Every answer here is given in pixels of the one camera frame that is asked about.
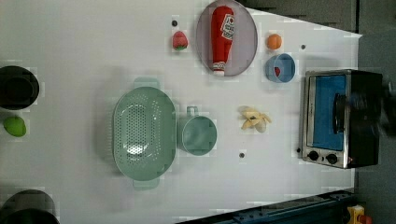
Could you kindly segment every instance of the round plate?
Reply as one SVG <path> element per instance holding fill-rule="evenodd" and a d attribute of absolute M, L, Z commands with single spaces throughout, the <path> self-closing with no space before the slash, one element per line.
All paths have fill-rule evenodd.
<path fill-rule="evenodd" d="M 224 71 L 224 76 L 233 77 L 243 73 L 253 62 L 258 45 L 257 29 L 250 13 L 234 0 L 218 0 L 210 4 L 201 14 L 196 31 L 197 52 L 206 67 L 212 69 L 213 62 L 210 22 L 213 11 L 221 6 L 232 8 L 235 17 L 233 45 Z"/>

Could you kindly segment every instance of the blue bowl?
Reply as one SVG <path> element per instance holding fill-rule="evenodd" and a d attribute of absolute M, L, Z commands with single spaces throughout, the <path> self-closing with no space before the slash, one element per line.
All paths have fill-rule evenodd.
<path fill-rule="evenodd" d="M 278 76 L 276 75 L 276 68 L 279 69 Z M 293 58 L 289 54 L 276 55 L 265 64 L 265 74 L 268 79 L 277 83 L 290 82 L 296 72 L 296 65 Z"/>

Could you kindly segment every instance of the mint green mug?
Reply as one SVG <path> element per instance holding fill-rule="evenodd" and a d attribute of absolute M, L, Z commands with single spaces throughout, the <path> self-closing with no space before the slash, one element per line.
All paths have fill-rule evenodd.
<path fill-rule="evenodd" d="M 202 156 L 212 150 L 218 139 L 215 123 L 198 115 L 198 107 L 187 106 L 187 117 L 177 124 L 178 147 L 195 156 Z"/>

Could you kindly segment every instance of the toaster oven knob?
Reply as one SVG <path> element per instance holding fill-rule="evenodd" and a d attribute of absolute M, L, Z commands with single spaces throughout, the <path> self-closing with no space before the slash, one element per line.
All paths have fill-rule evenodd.
<path fill-rule="evenodd" d="M 326 157 L 326 160 L 329 162 L 329 164 L 333 165 L 337 163 L 337 156 L 334 154 L 330 154 L 329 156 Z"/>
<path fill-rule="evenodd" d="M 316 161 L 319 158 L 319 154 L 316 151 L 311 151 L 308 154 L 309 159 L 311 159 L 312 161 Z"/>

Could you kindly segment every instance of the ketchup bottle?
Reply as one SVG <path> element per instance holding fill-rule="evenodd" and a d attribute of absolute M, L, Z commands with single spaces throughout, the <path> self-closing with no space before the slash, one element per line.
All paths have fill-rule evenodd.
<path fill-rule="evenodd" d="M 217 7 L 213 12 L 211 23 L 212 68 L 215 75 L 223 77 L 225 64 L 233 44 L 233 10 L 226 6 Z"/>

